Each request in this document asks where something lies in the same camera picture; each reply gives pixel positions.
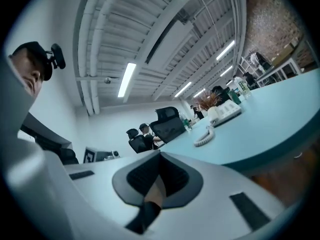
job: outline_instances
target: rectangular light fixture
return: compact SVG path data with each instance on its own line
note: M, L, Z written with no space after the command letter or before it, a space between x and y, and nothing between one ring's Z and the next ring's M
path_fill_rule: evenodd
M197 97L199 94L201 94L203 91L205 91L206 89L205 88L203 88L201 91L199 91L196 95L194 95L193 97L195 98L195 97Z
M235 40L233 40L219 55L216 57L216 60L218 61L234 44Z
M224 71L221 75L220 75L220 77L222 77L225 73L227 73L230 69L232 69L232 66L230 66L226 71Z
M118 93L118 98L122 98L125 96L128 84L130 82L132 74L134 73L135 68L136 68L136 64L134 63L128 63L128 65L126 66L126 70L124 72L124 76L123 76L120 90Z
M183 87L176 95L174 95L174 97L178 97L185 89L188 88L188 86L191 85L191 82L188 82L185 87Z

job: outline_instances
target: telephone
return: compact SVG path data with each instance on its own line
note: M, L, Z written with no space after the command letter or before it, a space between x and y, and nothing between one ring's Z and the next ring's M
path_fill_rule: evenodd
M194 142L196 147L207 144L215 136L214 126L218 126L227 120L230 120L241 114L241 107L234 103L232 100L227 100L220 106L213 106L208 109L207 117L210 125L206 127L207 132Z

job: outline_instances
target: cardboard box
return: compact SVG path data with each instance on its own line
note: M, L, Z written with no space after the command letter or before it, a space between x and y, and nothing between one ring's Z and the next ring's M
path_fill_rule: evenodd
M277 57L271 62L271 64L275 67L279 66L282 62L290 57L290 54L294 51L294 47L291 43L289 43L282 52L279 53Z

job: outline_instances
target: ceiling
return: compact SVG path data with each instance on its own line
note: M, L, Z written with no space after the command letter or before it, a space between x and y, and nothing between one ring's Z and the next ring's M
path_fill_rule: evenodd
M171 101L188 82L181 99L220 82L225 85L237 70L243 48L246 15L241 12L246 8L242 7L241 0L87 0L77 72L87 109L90 97L92 111L98 114L99 108L123 103ZM173 32L174 27L167 26L176 21L182 24ZM217 60L233 40L235 45ZM169 56L165 48L160 51L165 41L173 49ZM124 97L118 98L128 63L136 68ZM233 70L220 78L232 65Z

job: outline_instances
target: nose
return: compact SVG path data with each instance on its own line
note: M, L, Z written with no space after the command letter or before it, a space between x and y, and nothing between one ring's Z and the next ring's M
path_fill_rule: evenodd
M41 74L38 70L34 70L34 71L32 71L31 75L34 78L34 81L38 82Z

